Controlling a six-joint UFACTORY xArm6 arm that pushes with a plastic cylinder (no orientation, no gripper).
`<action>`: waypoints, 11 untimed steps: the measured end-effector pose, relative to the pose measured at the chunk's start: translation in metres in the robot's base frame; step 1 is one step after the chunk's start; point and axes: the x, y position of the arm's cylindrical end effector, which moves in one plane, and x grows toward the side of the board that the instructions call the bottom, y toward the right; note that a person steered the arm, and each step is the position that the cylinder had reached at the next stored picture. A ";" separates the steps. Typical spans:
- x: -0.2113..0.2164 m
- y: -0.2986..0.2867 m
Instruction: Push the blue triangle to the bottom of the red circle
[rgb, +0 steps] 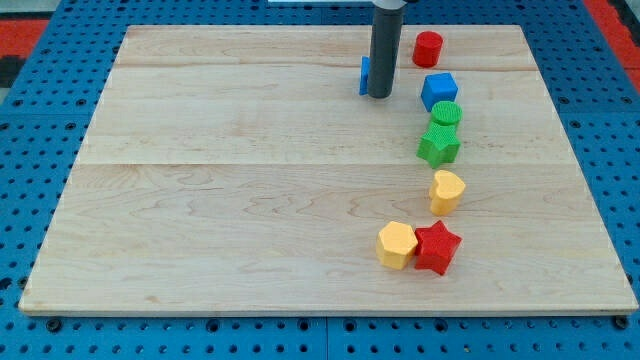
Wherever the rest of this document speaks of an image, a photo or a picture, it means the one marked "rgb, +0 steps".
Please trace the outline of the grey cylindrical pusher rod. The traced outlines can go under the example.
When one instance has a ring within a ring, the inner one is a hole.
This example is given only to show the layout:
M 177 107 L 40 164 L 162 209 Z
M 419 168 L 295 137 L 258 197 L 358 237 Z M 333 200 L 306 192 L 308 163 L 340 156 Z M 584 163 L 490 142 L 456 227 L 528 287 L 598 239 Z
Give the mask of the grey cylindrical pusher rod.
M 391 95 L 407 2 L 375 0 L 369 51 L 367 93 L 384 99 Z

